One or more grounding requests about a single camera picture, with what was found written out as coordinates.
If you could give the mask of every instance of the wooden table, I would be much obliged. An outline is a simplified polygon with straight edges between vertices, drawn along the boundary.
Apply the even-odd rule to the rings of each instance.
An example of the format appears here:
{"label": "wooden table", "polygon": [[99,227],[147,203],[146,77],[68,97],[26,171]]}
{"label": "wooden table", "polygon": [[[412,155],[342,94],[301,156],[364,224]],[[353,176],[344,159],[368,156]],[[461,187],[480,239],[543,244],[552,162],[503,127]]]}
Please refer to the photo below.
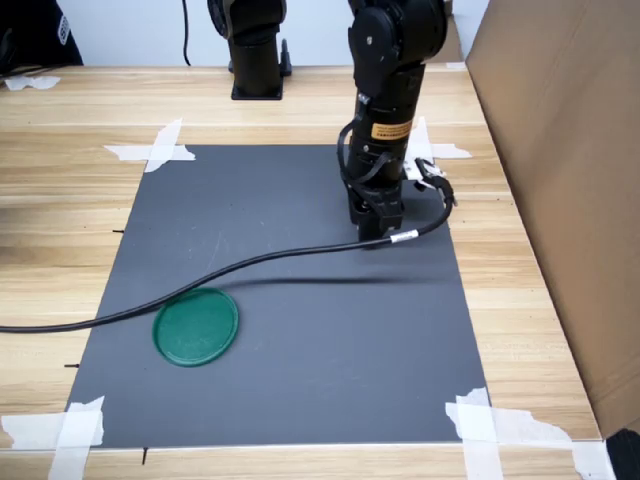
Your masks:
{"label": "wooden table", "polygon": [[[0,324],[95,315],[143,171],[103,145],[151,144],[183,118],[184,144],[334,144],[352,114],[350,68],[299,68],[282,102],[232,102],[209,68],[75,68],[51,90],[0,90]],[[430,65],[417,115],[459,207],[449,221],[495,407],[599,438],[469,73]],[[0,414],[65,408],[89,332],[0,335]],[[0,447],[10,438],[0,433]],[[46,478],[51,453],[0,456],[0,478]],[[501,447],[506,478],[578,478],[570,452]],[[94,450],[86,478],[467,478],[461,445]]]}

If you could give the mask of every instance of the masking tape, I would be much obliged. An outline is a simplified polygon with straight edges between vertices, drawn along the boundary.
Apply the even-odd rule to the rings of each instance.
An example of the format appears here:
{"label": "masking tape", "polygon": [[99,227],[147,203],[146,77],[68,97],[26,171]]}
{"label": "masking tape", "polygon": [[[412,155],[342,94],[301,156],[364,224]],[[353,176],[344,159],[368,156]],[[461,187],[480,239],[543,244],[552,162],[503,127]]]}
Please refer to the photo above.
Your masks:
{"label": "masking tape", "polygon": [[60,77],[26,77],[24,75],[16,75],[6,78],[4,83],[12,92],[17,92],[25,87],[32,87],[38,90],[48,90],[55,87],[60,81]]}
{"label": "masking tape", "polygon": [[484,388],[457,397],[445,411],[462,439],[469,478],[502,479],[498,446],[512,445],[571,451],[584,480],[615,480],[604,442],[574,442],[561,428],[535,420],[531,412],[492,408]]}
{"label": "masking tape", "polygon": [[90,447],[102,445],[103,402],[72,403],[65,413],[3,416],[2,428],[13,450],[55,449],[49,480],[81,480]]}
{"label": "masking tape", "polygon": [[[427,130],[427,121],[424,117],[418,119],[418,125],[411,131],[409,135],[409,143],[404,156],[404,173],[407,180],[422,180],[422,173],[416,167],[416,158],[422,158],[429,165],[435,167],[434,158],[471,158],[471,154],[456,147],[453,143],[436,143],[431,144],[429,140],[429,131]],[[445,176],[440,169],[432,172],[434,175]]]}
{"label": "masking tape", "polygon": [[105,145],[121,161],[147,160],[145,173],[154,172],[169,161],[193,161],[195,155],[184,145],[176,145],[182,119],[175,120],[158,132],[153,145]]}

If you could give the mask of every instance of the cardboard box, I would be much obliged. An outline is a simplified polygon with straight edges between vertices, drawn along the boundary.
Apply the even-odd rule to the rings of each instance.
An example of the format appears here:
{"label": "cardboard box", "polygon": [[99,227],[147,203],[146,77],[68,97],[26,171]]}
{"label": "cardboard box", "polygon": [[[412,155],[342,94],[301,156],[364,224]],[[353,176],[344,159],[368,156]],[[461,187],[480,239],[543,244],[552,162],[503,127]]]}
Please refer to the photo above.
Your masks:
{"label": "cardboard box", "polygon": [[492,0],[468,58],[603,436],[640,430],[640,1]]}
{"label": "cardboard box", "polygon": [[444,0],[444,11],[447,17],[450,17],[453,13],[453,0]]}
{"label": "cardboard box", "polygon": [[460,48],[460,36],[453,17],[447,21],[447,40],[442,46],[442,50],[429,60],[429,63],[462,62],[462,50]]}

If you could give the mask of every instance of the green plastic lid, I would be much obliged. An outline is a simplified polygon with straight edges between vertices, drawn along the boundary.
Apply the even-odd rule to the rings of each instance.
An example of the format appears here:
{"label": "green plastic lid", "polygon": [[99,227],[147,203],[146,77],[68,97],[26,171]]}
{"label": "green plastic lid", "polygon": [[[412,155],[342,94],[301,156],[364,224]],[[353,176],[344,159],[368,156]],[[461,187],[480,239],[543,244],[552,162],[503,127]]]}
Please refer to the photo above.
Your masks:
{"label": "green plastic lid", "polygon": [[198,367],[222,355],[237,331],[238,309],[231,297],[199,288],[162,307],[153,324],[153,343],[174,365]]}

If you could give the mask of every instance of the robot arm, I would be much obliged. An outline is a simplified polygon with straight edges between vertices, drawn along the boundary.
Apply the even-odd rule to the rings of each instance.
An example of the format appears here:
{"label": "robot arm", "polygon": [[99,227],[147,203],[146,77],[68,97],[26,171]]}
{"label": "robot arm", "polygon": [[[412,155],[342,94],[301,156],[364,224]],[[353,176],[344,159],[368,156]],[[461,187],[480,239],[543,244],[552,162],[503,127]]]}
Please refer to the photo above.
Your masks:
{"label": "robot arm", "polygon": [[[218,32],[229,41],[235,99],[280,99],[275,35],[285,0],[208,0]],[[402,224],[403,162],[424,76],[447,35],[444,0],[349,0],[349,47],[358,88],[356,115],[341,132],[338,159],[360,240]],[[349,132],[349,154],[344,142]]]}
{"label": "robot arm", "polygon": [[276,33],[285,0],[207,0],[216,30],[229,42],[234,100],[280,100],[282,77],[291,75],[286,41],[278,63]]}
{"label": "robot arm", "polygon": [[[424,61],[447,35],[443,0],[351,0],[349,47],[358,88],[356,116],[343,129],[338,158],[360,240],[402,225],[404,156]],[[341,143],[353,131],[346,162]]]}

